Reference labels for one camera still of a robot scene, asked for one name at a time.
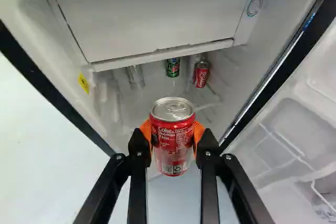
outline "yellow warning sticker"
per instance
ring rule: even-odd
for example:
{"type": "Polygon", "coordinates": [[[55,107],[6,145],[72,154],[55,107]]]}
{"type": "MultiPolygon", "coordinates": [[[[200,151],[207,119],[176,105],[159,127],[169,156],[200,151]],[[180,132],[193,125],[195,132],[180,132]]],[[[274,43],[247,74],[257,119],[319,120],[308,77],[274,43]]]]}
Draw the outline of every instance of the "yellow warning sticker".
{"type": "Polygon", "coordinates": [[[78,77],[78,83],[85,90],[85,92],[87,92],[87,93],[90,92],[89,83],[82,73],[80,73],[80,75],[78,77]]]}

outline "orange gripper pad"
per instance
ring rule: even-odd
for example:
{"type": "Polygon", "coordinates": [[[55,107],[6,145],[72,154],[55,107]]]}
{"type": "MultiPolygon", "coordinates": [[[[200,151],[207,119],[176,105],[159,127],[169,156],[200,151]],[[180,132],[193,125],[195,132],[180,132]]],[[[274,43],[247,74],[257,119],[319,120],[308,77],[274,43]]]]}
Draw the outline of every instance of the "orange gripper pad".
{"type": "MultiPolygon", "coordinates": [[[[149,142],[151,154],[152,154],[152,144],[151,144],[151,122],[149,119],[147,119],[143,124],[140,126],[140,130],[142,134],[145,136],[145,138],[149,142]]],[[[196,157],[196,151],[197,151],[197,144],[201,140],[202,135],[205,131],[205,127],[201,125],[198,121],[195,122],[195,129],[194,129],[194,156],[196,157]]]]}
{"type": "Polygon", "coordinates": [[[205,127],[201,125],[198,121],[195,122],[195,129],[194,129],[194,156],[196,158],[196,152],[197,152],[197,144],[201,140],[202,135],[205,131],[205,127]]]}
{"type": "Polygon", "coordinates": [[[152,156],[152,143],[151,143],[152,133],[151,133],[151,122],[149,121],[149,119],[147,119],[143,124],[141,124],[139,129],[149,143],[149,148],[152,156]]]}

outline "green soda can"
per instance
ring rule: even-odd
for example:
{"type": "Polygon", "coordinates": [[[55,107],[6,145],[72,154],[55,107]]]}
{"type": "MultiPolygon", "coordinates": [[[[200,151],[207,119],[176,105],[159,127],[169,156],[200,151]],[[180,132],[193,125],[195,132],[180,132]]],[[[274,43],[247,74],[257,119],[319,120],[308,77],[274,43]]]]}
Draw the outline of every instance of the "green soda can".
{"type": "Polygon", "coordinates": [[[166,60],[166,73],[168,77],[174,78],[180,74],[180,57],[166,60]]]}

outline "red soda can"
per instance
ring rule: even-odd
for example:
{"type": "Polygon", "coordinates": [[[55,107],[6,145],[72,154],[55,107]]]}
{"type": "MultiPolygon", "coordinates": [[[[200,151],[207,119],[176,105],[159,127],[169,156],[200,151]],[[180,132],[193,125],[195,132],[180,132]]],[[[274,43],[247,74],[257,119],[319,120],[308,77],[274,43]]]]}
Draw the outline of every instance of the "red soda can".
{"type": "Polygon", "coordinates": [[[195,111],[184,98],[166,97],[154,102],[150,115],[157,169],[167,176],[187,171],[192,158],[195,111]]]}
{"type": "Polygon", "coordinates": [[[209,62],[200,61],[196,64],[195,70],[195,86],[198,89],[205,87],[206,81],[209,77],[209,62]]]}

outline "can rim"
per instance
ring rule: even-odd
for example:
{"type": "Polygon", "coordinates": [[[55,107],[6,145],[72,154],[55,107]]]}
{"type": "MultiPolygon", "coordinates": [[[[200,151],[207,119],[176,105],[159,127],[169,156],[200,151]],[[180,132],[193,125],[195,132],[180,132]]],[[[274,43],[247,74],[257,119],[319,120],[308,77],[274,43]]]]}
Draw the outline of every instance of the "can rim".
{"type": "Polygon", "coordinates": [[[192,102],[189,101],[188,99],[185,99],[185,98],[182,98],[182,97],[163,97],[163,98],[160,98],[160,99],[156,100],[156,101],[153,103],[153,106],[152,106],[152,108],[151,108],[151,112],[150,112],[150,115],[151,115],[152,117],[154,117],[155,119],[158,119],[158,120],[160,120],[160,121],[163,121],[163,122],[181,122],[181,121],[184,121],[184,120],[187,120],[187,119],[191,118],[194,114],[195,114],[195,108],[194,108],[194,105],[192,104],[192,102]],[[178,101],[183,101],[183,102],[187,103],[187,104],[190,106],[192,112],[191,112],[190,115],[188,115],[186,118],[183,118],[183,119],[181,119],[181,120],[167,120],[167,119],[163,119],[163,118],[161,118],[161,117],[159,117],[159,116],[157,116],[157,115],[154,115],[154,113],[153,113],[154,108],[155,108],[159,103],[164,102],[164,101],[167,101],[167,100],[178,100],[178,101]]]}
{"type": "Polygon", "coordinates": [[[205,60],[201,60],[197,63],[197,68],[200,68],[200,69],[209,69],[209,62],[205,61],[205,60]]]}

